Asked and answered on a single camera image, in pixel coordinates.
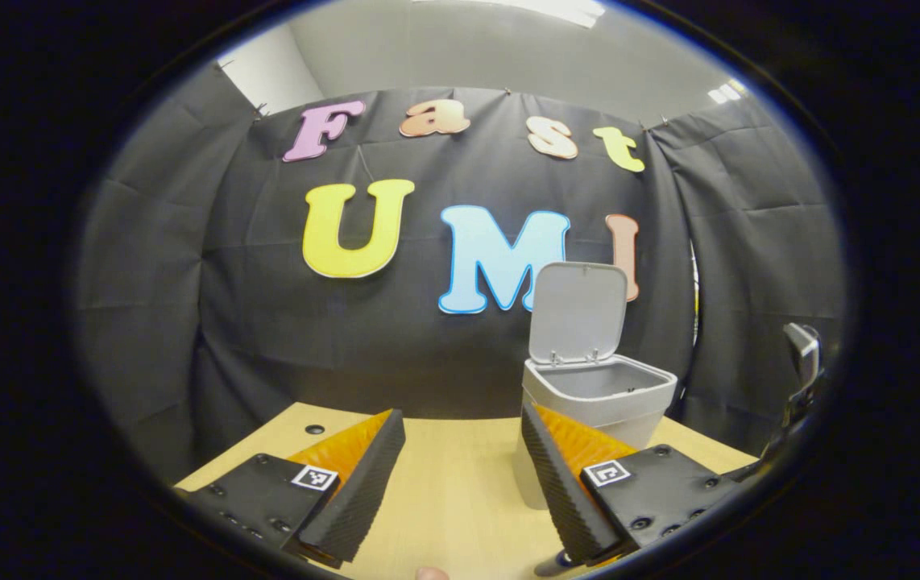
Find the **black fabric backdrop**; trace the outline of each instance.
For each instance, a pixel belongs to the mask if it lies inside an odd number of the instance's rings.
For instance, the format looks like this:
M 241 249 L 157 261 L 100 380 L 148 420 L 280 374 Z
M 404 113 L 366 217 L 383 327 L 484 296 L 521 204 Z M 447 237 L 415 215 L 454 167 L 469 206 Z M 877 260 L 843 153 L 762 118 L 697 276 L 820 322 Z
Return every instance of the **black fabric backdrop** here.
M 435 98 L 462 102 L 470 128 L 399 135 L 409 106 Z M 367 110 L 324 155 L 280 161 L 302 110 L 354 99 Z M 534 114 L 566 123 L 577 159 L 530 147 L 525 120 Z M 691 228 L 706 290 L 684 420 L 748 451 L 765 443 L 791 386 L 774 335 L 781 321 L 837 330 L 829 322 L 839 313 L 836 286 L 826 280 L 835 269 L 812 268 L 839 259 L 835 245 L 795 236 L 788 245 L 773 242 L 787 226 L 827 234 L 827 209 L 813 177 L 759 111 L 728 106 L 689 115 L 656 140 L 610 115 L 495 89 L 371 92 L 255 124 L 253 117 L 223 73 L 202 70 L 155 110 L 92 193 L 77 294 L 85 360 L 115 421 L 167 481 L 294 401 L 358 412 L 395 407 L 408 417 L 518 414 L 530 313 L 520 304 L 500 311 L 482 279 L 485 312 L 446 315 L 437 307 L 449 289 L 452 253 L 439 213 L 450 205 L 485 206 L 511 243 L 534 210 L 563 213 L 571 220 L 571 261 L 610 263 L 604 217 L 637 220 L 640 295 L 627 305 L 618 353 L 680 379 L 693 351 Z M 644 172 L 607 158 L 592 135 L 604 126 L 636 140 Z M 730 131 L 743 127 L 762 129 Z M 341 243 L 361 247 L 375 208 L 367 186 L 385 179 L 416 185 L 393 260 L 357 280 L 306 267 L 305 194 L 323 184 L 356 187 Z M 805 205 L 767 213 L 760 224 L 729 212 L 785 203 Z M 715 212 L 725 221 L 715 222 Z M 800 287 L 800 274 L 814 287 Z M 527 287 L 526 280 L 519 296 Z

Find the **white trash bin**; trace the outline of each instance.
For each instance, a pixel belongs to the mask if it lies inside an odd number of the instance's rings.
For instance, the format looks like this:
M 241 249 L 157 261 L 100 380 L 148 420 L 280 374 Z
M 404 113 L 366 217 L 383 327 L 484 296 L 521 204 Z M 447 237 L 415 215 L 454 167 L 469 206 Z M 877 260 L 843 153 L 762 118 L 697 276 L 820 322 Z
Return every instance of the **white trash bin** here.
M 668 371 L 614 354 L 625 323 L 621 268 L 553 262 L 535 278 L 523 400 L 643 449 L 674 396 Z M 528 507 L 545 510 L 535 467 L 518 434 L 514 475 Z

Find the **ceiling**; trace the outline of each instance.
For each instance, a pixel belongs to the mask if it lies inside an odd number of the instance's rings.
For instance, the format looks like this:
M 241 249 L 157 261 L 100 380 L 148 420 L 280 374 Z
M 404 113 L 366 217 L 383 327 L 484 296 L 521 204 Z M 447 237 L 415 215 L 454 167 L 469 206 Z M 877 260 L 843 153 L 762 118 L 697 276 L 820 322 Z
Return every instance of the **ceiling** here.
M 254 104 L 268 103 L 264 113 L 422 85 L 507 88 L 646 126 L 716 106 L 707 92 L 732 77 L 728 69 L 670 29 L 604 6 L 586 29 L 463 0 L 338 0 L 295 15 L 220 61 L 234 61 L 228 76 Z

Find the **black plastic bracket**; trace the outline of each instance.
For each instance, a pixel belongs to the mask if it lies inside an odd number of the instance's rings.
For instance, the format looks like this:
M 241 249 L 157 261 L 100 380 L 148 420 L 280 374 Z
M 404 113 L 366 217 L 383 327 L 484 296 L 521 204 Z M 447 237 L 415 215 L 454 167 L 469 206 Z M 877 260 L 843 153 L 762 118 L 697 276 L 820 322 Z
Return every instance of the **black plastic bracket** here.
M 338 568 L 341 559 L 306 547 L 298 533 L 324 507 L 339 482 L 335 471 L 261 453 L 198 491 L 178 491 L 214 524 L 231 528 L 251 542 Z
M 669 445 L 655 445 L 582 470 L 596 503 L 631 552 L 676 532 L 736 488 Z

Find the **trash bin lid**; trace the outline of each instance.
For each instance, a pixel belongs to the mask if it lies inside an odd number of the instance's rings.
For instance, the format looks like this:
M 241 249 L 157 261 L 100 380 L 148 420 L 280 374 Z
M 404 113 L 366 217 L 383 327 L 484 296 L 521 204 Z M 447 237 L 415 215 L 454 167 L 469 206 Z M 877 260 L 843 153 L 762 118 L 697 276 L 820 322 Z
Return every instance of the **trash bin lid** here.
M 584 363 L 614 354 L 625 324 L 621 268 L 588 262 L 553 262 L 535 278 L 528 354 L 535 363 Z

